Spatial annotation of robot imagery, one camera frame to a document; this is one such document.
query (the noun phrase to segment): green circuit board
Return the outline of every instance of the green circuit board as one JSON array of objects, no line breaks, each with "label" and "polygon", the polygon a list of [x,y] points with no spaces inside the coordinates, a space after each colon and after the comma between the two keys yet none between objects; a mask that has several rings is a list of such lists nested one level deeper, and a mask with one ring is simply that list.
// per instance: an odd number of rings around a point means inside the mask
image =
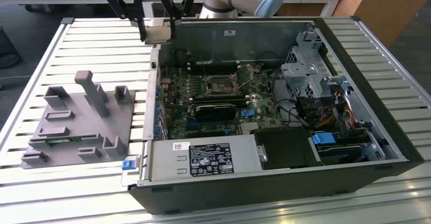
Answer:
[{"label": "green circuit board", "polygon": [[[209,136],[233,136],[249,134],[257,128],[283,125],[271,94],[270,81],[274,70],[256,70],[245,64],[236,75],[192,76],[187,70],[177,69],[163,82],[165,99],[165,118],[168,139],[184,139]],[[191,98],[217,95],[247,95],[245,107],[239,107],[231,121],[196,121],[192,115],[195,107]],[[241,117],[243,110],[253,110],[253,115]]]}]

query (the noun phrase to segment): power supply label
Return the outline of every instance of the power supply label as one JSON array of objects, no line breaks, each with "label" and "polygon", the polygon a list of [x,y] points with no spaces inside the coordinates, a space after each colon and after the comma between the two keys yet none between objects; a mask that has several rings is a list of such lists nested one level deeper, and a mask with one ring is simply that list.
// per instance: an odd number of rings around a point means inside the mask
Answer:
[{"label": "power supply label", "polygon": [[233,173],[228,143],[189,146],[188,153],[189,174],[193,177]]}]

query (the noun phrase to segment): blue latch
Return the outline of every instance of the blue latch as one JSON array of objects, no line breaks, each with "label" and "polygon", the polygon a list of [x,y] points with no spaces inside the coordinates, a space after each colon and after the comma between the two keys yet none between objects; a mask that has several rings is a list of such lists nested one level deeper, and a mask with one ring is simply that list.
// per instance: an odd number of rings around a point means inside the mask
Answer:
[{"label": "blue latch", "polygon": [[311,139],[312,139],[312,142],[315,143],[315,145],[335,143],[332,133],[330,133],[330,132],[318,132],[315,135],[312,135]]},{"label": "blue latch", "polygon": [[136,160],[124,160],[121,164],[123,170],[133,170],[136,169]]},{"label": "blue latch", "polygon": [[241,110],[241,117],[251,117],[255,115],[255,110],[249,109],[249,110]]}]

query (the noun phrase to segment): white sticker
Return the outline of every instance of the white sticker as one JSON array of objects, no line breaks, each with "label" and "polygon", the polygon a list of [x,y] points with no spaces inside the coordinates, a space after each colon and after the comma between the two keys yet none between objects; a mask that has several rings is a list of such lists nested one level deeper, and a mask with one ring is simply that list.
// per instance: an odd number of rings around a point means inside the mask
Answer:
[{"label": "white sticker", "polygon": [[235,30],[227,30],[224,31],[224,36],[235,36],[236,31]]},{"label": "white sticker", "polygon": [[175,142],[173,151],[176,150],[188,150],[189,142]]}]

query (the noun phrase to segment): gray 3d printed holder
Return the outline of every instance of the gray 3d printed holder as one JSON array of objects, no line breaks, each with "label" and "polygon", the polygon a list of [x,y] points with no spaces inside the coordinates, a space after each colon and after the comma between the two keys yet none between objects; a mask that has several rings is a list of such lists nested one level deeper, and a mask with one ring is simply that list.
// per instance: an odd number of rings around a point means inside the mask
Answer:
[{"label": "gray 3d printed holder", "polygon": [[127,157],[135,91],[116,86],[104,92],[91,71],[77,71],[75,82],[85,93],[49,87],[48,102],[21,168],[120,161]]}]

